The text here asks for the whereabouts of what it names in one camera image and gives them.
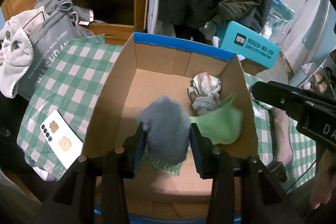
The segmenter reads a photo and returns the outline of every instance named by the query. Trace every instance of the wooden drawer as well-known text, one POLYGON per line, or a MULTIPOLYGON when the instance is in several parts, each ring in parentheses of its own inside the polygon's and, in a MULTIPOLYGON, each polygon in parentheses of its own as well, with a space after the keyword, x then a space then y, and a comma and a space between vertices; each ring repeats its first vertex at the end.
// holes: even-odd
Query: wooden drawer
POLYGON ((95 34, 105 34, 105 43, 123 45, 134 32, 134 26, 91 23, 89 29, 95 34))

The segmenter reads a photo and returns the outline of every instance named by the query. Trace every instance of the gray sock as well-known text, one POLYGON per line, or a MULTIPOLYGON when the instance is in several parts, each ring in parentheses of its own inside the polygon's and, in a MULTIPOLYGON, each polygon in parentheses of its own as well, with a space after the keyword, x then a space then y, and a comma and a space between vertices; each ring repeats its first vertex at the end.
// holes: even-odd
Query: gray sock
POLYGON ((148 132, 148 157, 175 165, 185 160, 189 146, 190 119, 177 101, 161 96, 138 118, 148 132))
POLYGON ((271 111, 277 144, 274 160, 281 161, 286 166, 293 161, 293 151, 289 139, 289 117, 284 110, 273 107, 271 111))

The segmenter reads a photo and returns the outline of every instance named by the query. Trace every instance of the white phone case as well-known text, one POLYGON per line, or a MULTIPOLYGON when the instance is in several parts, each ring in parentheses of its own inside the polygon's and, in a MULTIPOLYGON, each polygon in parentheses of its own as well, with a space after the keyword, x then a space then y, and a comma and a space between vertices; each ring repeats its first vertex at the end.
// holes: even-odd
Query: white phone case
POLYGON ((47 143, 50 145, 51 149, 54 151, 60 162, 66 169, 68 169, 72 163, 81 155, 83 147, 82 141, 71 130, 57 110, 54 110, 44 120, 40 126, 40 129, 44 138, 46 138, 47 143), (69 142, 67 141, 67 145, 65 147, 63 146, 64 149, 68 148, 66 151, 64 151, 59 144, 59 141, 64 137, 71 142, 71 145, 69 145, 69 142))

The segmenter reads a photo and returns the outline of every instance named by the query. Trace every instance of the cardboard box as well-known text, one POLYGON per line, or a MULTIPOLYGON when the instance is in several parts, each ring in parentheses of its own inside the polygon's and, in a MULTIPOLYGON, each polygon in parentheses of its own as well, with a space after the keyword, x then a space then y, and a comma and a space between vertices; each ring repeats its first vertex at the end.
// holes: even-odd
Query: cardboard box
MULTIPOLYGON (((117 58, 96 103, 83 144, 83 154, 102 156, 134 135, 136 118, 152 101, 168 95, 196 115, 187 94, 192 78, 202 72, 221 78, 221 98, 236 93, 233 105, 243 114, 239 139, 219 145, 230 155, 258 155, 254 114, 240 62, 235 54, 196 42, 134 33, 117 58)), ((125 179, 130 213, 153 217, 205 217, 211 180, 196 172, 191 151, 179 176, 171 176, 144 163, 133 180, 125 179)), ((236 179, 236 209, 240 209, 236 179)))
POLYGON ((242 55, 267 68, 272 68, 280 47, 251 29, 231 21, 225 28, 219 28, 219 47, 242 55))

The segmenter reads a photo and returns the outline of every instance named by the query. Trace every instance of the gray towel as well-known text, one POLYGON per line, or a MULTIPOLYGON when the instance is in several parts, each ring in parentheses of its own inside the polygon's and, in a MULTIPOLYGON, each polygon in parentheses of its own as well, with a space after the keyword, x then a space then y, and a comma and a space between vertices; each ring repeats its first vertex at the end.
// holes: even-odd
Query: gray towel
POLYGON ((4 96, 15 97, 18 81, 29 69, 33 57, 32 44, 22 28, 12 39, 5 37, 0 50, 0 91, 4 96))
POLYGON ((45 13, 43 6, 12 16, 5 22, 4 27, 0 30, 0 41, 3 41, 5 37, 11 40, 20 28, 24 29, 27 35, 30 35, 47 17, 48 15, 45 13))
POLYGON ((188 112, 175 100, 161 96, 138 118, 148 132, 148 157, 175 165, 185 160, 189 146, 188 112))

